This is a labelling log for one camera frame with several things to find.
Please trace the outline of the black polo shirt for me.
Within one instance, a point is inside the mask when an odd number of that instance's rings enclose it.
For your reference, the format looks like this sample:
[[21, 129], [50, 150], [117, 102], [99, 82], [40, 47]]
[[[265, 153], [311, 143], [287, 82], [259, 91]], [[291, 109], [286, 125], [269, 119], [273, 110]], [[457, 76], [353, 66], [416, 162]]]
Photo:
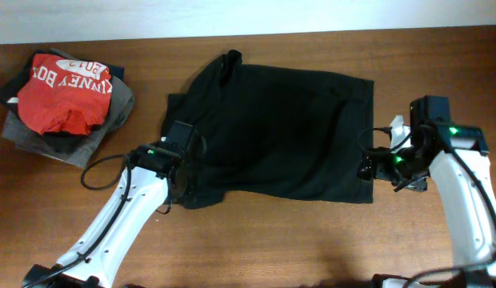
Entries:
[[194, 209], [242, 190], [306, 201], [371, 203], [362, 148], [373, 139], [374, 82], [325, 71], [245, 64], [231, 50], [184, 94], [170, 94], [162, 134], [176, 121], [206, 142]]

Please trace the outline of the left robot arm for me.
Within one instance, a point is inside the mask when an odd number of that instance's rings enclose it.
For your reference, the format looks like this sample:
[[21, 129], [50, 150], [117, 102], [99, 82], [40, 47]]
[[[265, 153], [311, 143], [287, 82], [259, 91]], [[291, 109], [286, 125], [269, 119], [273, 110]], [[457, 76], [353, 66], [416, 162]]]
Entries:
[[205, 149], [192, 125], [176, 121], [159, 141], [120, 155], [114, 192], [95, 220], [51, 268], [34, 265], [22, 286], [111, 287], [150, 216], [160, 206], [195, 202], [194, 159]]

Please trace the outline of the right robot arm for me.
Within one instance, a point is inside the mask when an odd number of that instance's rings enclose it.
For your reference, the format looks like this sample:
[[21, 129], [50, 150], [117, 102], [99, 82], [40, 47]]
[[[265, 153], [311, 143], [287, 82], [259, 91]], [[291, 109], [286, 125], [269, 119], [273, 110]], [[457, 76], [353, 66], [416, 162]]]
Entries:
[[424, 192], [432, 179], [441, 197], [453, 250], [452, 266], [411, 277], [376, 274], [372, 287], [496, 287], [496, 198], [489, 147], [482, 129], [455, 124], [447, 97], [410, 104], [410, 123], [398, 115], [381, 131], [390, 146], [361, 144], [358, 177], [390, 182], [396, 191]]

